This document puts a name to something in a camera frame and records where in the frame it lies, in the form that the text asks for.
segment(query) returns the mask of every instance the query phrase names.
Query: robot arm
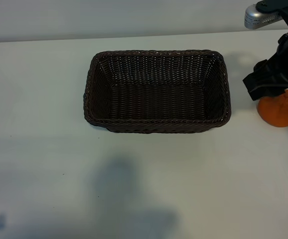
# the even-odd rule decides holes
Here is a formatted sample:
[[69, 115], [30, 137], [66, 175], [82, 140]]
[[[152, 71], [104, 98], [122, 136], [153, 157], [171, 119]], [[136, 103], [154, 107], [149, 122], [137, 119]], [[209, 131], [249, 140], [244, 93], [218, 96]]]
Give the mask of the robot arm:
[[[283, 19], [288, 25], [288, 0], [265, 0], [247, 8], [245, 27], [257, 29]], [[277, 52], [256, 64], [243, 81], [253, 101], [278, 96], [288, 88], [288, 33], [278, 41]]]

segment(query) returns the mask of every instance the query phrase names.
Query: wicker basket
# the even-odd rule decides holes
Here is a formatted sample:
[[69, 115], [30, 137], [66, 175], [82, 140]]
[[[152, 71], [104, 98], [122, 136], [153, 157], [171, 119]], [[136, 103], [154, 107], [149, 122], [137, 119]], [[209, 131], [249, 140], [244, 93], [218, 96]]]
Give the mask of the wicker basket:
[[209, 50], [107, 51], [88, 73], [84, 116], [113, 132], [195, 133], [231, 115], [222, 55]]

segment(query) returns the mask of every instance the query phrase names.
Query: white table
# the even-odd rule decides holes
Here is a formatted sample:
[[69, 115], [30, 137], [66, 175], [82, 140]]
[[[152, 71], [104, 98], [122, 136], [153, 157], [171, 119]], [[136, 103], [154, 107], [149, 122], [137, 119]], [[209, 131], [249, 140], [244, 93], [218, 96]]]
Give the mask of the white table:
[[[285, 31], [0, 43], [0, 239], [288, 239], [288, 127], [242, 79]], [[83, 93], [105, 50], [211, 49], [232, 117], [196, 134], [90, 126]]]

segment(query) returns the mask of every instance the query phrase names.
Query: orange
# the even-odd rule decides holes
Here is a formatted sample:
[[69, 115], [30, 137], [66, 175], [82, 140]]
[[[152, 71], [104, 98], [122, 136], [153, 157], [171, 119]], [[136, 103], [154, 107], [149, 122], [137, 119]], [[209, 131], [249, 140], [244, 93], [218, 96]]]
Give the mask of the orange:
[[276, 127], [288, 126], [288, 90], [277, 97], [263, 97], [258, 103], [258, 113], [267, 123]]

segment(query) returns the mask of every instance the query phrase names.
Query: white wall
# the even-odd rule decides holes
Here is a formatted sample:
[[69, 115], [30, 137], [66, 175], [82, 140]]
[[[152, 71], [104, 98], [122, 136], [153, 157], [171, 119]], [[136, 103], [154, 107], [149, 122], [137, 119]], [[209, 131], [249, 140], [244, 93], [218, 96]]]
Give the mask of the white wall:
[[[254, 0], [0, 0], [0, 41], [244, 31]], [[265, 29], [285, 29], [283, 22]]]

